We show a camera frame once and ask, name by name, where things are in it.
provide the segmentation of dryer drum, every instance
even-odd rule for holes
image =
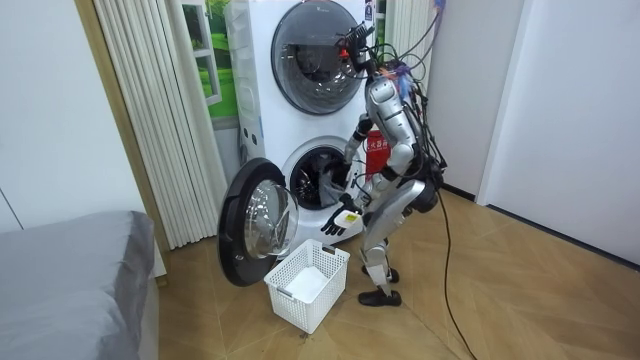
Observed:
[[[323,146],[312,149],[298,160],[291,172],[289,181],[291,192],[298,205],[307,210],[322,210],[333,206],[337,201],[329,203],[321,198],[320,177],[324,167],[334,161],[343,161],[344,155],[339,150]]]
[[[273,38],[271,65],[291,105],[308,114],[327,115],[353,99],[361,82],[354,79],[351,62],[342,63],[335,44],[338,32],[356,25],[351,14],[332,1],[303,2],[284,16]]]

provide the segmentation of white laundry basket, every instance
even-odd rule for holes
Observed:
[[[264,278],[273,312],[312,334],[345,289],[349,256],[319,241],[305,241]],[[318,280],[314,274],[324,279]],[[297,291],[288,291],[287,287],[293,283],[297,284]]]

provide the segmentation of dryer door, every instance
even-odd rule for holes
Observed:
[[[357,23],[333,1],[307,1],[282,18],[271,45],[271,66],[284,97],[312,115],[336,112],[358,92],[351,62],[343,64],[335,44]]]
[[[269,160],[247,162],[227,190],[218,226],[218,258],[236,286],[262,280],[289,250],[298,226],[298,204],[282,172]]]

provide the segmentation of wooden floor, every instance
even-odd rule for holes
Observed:
[[[638,273],[443,193],[451,219],[450,300],[479,360],[640,359]],[[346,292],[318,330],[275,316],[263,283],[229,285],[214,240],[174,251],[161,289],[160,358],[469,359],[443,298],[446,232],[438,208],[391,237],[400,308],[365,308],[373,288],[351,254]]]

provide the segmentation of plastic basket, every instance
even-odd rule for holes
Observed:
[[[264,278],[269,287],[273,312],[308,334],[313,334],[345,289],[349,256],[349,253],[323,245],[319,241],[305,241]],[[301,299],[296,292],[288,291],[287,287],[294,280],[297,283],[303,281],[302,284],[311,283],[305,282],[305,279],[296,279],[311,267],[319,270],[328,281],[322,287],[312,289],[314,292],[318,290],[313,299],[308,296],[307,299]],[[315,269],[307,270],[318,273]]]

